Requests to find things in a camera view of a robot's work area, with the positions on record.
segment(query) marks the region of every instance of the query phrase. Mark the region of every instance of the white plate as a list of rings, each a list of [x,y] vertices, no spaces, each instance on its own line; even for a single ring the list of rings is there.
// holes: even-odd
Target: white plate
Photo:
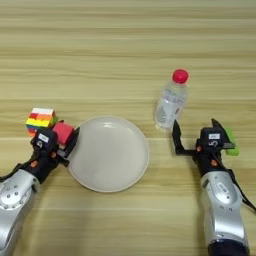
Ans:
[[[97,117],[80,126],[69,170],[85,187],[117,192],[136,183],[149,162],[147,140],[133,123],[117,117]]]

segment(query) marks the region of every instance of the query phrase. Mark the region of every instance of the yellow block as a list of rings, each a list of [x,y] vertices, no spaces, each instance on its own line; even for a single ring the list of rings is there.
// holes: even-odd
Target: yellow block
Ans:
[[[42,121],[42,120],[36,120],[36,119],[33,119],[33,118],[28,118],[26,124],[27,125],[37,126],[37,127],[40,127],[40,126],[48,127],[50,122],[51,122],[50,120],[49,121],[48,120],[43,120]]]

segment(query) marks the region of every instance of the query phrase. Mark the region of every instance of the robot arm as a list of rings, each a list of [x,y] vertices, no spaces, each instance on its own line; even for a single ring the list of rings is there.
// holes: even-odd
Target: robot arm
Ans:
[[[31,159],[18,164],[10,174],[0,178],[0,256],[11,255],[40,184],[59,163],[69,164],[67,157],[75,147],[78,135],[79,129],[61,149],[58,133],[50,128],[40,128],[31,141]]]
[[[203,190],[205,241],[210,256],[248,256],[246,231],[240,216],[242,202],[256,208],[238,185],[232,170],[221,160],[222,149],[233,149],[223,127],[212,120],[213,127],[201,130],[194,150],[184,149],[180,127],[175,121],[173,140],[176,154],[190,155],[201,174]]]
[[[19,169],[0,185],[0,255],[8,256],[16,242],[23,220],[29,212],[35,194],[39,192],[38,179]]]

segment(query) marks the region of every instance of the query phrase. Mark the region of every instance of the cable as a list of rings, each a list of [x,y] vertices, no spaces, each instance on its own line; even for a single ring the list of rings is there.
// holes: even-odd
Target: cable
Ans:
[[[247,198],[247,196],[244,194],[243,190],[241,189],[241,187],[239,186],[239,184],[237,183],[236,181],[236,178],[235,178],[235,174],[233,173],[232,170],[230,169],[227,169],[223,163],[221,162],[221,160],[215,156],[214,154],[212,154],[213,158],[218,162],[218,164],[225,170],[229,173],[233,183],[237,186],[237,188],[239,189],[239,191],[241,192],[241,195],[243,197],[243,203],[246,204],[247,206],[249,206],[255,213],[256,213],[256,207],[253,205],[253,203]]]

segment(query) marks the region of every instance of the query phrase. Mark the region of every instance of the wooden table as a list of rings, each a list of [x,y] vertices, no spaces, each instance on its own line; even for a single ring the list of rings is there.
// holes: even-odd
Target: wooden table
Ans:
[[[206,255],[199,174],[154,127],[159,92],[190,72],[181,117],[193,146],[215,117],[232,127],[239,157],[225,157],[256,203],[256,1],[20,0],[0,2],[1,175],[31,154],[25,120],[54,108],[78,125],[98,115],[131,120],[151,160],[132,188],[100,194],[58,167],[41,188],[15,256]],[[256,218],[242,208],[252,255]]]

